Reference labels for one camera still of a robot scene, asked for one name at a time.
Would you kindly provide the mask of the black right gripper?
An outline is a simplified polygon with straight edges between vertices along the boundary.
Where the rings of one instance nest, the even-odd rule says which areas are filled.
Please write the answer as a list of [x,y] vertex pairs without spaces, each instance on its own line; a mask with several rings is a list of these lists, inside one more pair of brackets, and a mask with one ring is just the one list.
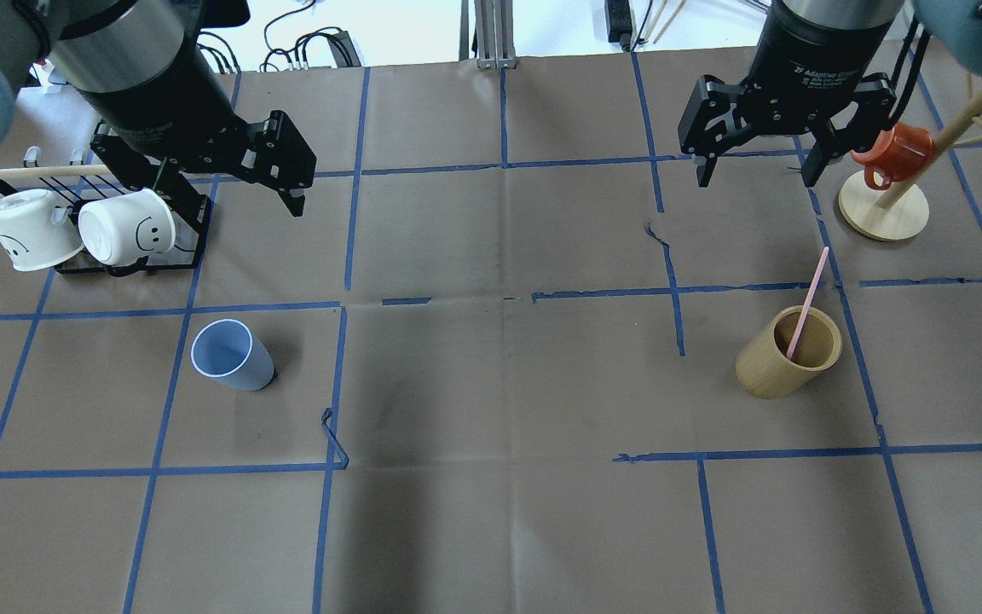
[[801,179],[813,188],[835,159],[872,147],[896,100],[881,72],[832,90],[807,89],[801,82],[767,89],[706,74],[695,82],[679,121],[679,147],[695,155],[697,185],[706,188],[726,151],[756,137],[812,135],[816,141],[801,165]]

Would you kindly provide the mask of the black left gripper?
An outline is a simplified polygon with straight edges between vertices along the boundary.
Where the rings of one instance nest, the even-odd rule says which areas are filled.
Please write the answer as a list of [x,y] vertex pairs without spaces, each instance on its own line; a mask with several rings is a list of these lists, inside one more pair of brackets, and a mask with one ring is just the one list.
[[260,183],[277,192],[293,217],[303,217],[304,191],[315,182],[315,152],[284,110],[272,110],[253,124],[238,115],[211,124],[167,122],[152,130],[120,130],[105,122],[92,148],[124,185],[160,195],[199,240],[208,235],[211,198],[183,172],[218,172]]

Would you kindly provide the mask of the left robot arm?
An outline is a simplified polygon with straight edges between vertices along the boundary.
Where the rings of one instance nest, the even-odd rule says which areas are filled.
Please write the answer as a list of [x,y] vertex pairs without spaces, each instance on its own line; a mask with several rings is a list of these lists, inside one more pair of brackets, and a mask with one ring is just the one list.
[[281,110],[249,124],[169,1],[0,1],[0,143],[28,70],[51,59],[112,128],[92,148],[120,182],[172,199],[200,230],[189,172],[221,172],[275,191],[295,217],[316,157]]

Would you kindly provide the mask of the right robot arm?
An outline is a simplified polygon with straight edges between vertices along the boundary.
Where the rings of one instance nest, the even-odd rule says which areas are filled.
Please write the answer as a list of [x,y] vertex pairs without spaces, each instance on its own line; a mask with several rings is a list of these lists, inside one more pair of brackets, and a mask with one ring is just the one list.
[[[873,147],[896,124],[905,95],[896,80],[868,73],[901,9],[899,1],[774,1],[747,77],[702,75],[678,125],[679,146],[706,187],[726,151],[759,136],[815,137],[801,167],[813,187],[850,152]],[[916,1],[913,22],[982,77],[982,1]]]

